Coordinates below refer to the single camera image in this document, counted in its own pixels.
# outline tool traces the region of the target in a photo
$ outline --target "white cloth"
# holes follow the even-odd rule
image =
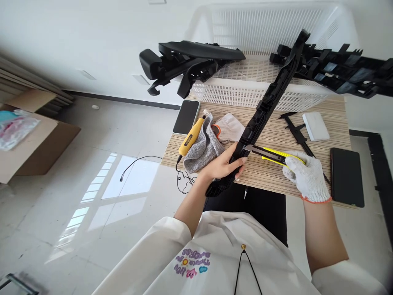
[[[349,261],[317,270],[312,283],[287,247],[246,213],[209,211],[191,239],[183,222],[165,217],[118,263],[93,295],[233,294],[241,244],[246,245],[259,285],[269,294],[387,294]],[[259,294],[246,255],[236,294]]]
[[[220,142],[239,141],[245,127],[231,113],[226,114],[215,123],[220,128]]]

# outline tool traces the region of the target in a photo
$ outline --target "wooden table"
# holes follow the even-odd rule
[[[188,99],[193,100],[196,98],[191,94]],[[203,116],[204,109],[208,109],[213,114],[214,122],[219,118],[222,118],[227,113],[232,113],[244,126],[247,125],[255,113],[255,109],[252,108],[201,102],[198,118]],[[302,132],[308,139],[308,146],[311,151],[313,151],[315,157],[321,161],[323,171],[328,179],[330,179],[330,149],[333,147],[346,150],[351,149],[344,98],[336,96],[308,109],[306,112],[312,111],[318,111],[322,114],[322,118],[325,121],[327,130],[330,134],[330,139],[327,141],[310,141],[305,127],[302,129]],[[278,119],[278,117],[280,117],[283,113],[285,112],[273,112],[259,136],[256,145],[279,151],[303,151],[301,145],[296,143],[290,130],[285,129],[287,126],[285,120]],[[303,113],[297,113],[290,117],[295,126],[304,123],[302,114]],[[179,156],[178,149],[184,138],[185,135],[172,134],[161,162],[163,165],[175,167]],[[275,164],[271,161],[262,160],[260,156],[250,153],[245,166],[246,168],[244,169],[238,183],[286,195],[300,196],[300,192],[297,190],[296,185],[282,174],[281,165]],[[183,160],[179,163],[178,168],[183,169]],[[344,207],[356,208],[342,203],[334,203]]]

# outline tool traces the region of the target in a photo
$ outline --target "black trim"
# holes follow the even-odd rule
[[[130,98],[119,98],[116,96],[107,96],[107,95],[100,95],[100,94],[93,94],[93,93],[86,93],[86,92],[78,92],[78,91],[71,91],[71,90],[63,90],[65,93],[68,93],[70,95],[76,95],[76,96],[84,96],[84,97],[90,97],[90,98],[98,98],[98,99],[103,99],[103,100],[111,100],[111,101],[116,101],[116,102],[125,102],[125,103],[132,103],[132,104],[140,104],[140,105],[145,105],[148,107],[160,107],[163,109],[174,109],[174,110],[180,110],[180,106],[176,104],[163,104],[160,102],[148,102],[144,100],[133,100]]]
[[[375,189],[378,191],[379,198],[381,199],[390,244],[393,246],[393,198],[391,197],[393,179],[381,135],[358,130],[349,130],[349,134],[367,138],[368,148],[370,149],[371,160],[373,162],[375,180],[377,182]]]
[[[349,135],[352,135],[352,136],[370,137],[370,136],[374,136],[376,134],[378,134],[378,133],[349,129]]]

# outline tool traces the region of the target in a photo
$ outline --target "white tile floor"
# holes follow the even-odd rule
[[[101,108],[91,109],[92,104]],[[13,272],[42,294],[91,294],[108,272],[184,195],[177,173],[163,156],[177,111],[78,99],[63,121],[81,133],[41,177],[15,177],[0,191],[0,277]],[[385,282],[393,261],[367,143],[352,138],[361,153],[366,207],[335,208],[350,258]],[[301,200],[287,197],[288,244],[310,277]],[[17,294],[7,287],[6,294]]]

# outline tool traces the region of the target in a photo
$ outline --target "woman's right hand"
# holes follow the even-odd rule
[[[304,165],[295,157],[287,157],[285,163],[288,167],[284,166],[282,169],[284,176],[296,184],[302,193],[302,199],[310,203],[329,202],[332,197],[323,178],[321,161],[298,151],[285,153],[294,155],[306,163]]]
[[[226,151],[224,151],[221,155],[211,161],[205,168],[203,168],[199,175],[212,181],[214,178],[223,178],[229,175],[236,168],[240,167],[239,172],[235,175],[235,178],[238,179],[244,170],[243,164],[247,161],[247,158],[243,157],[232,163],[229,163],[229,160],[236,149],[236,145],[237,142],[233,143]]]

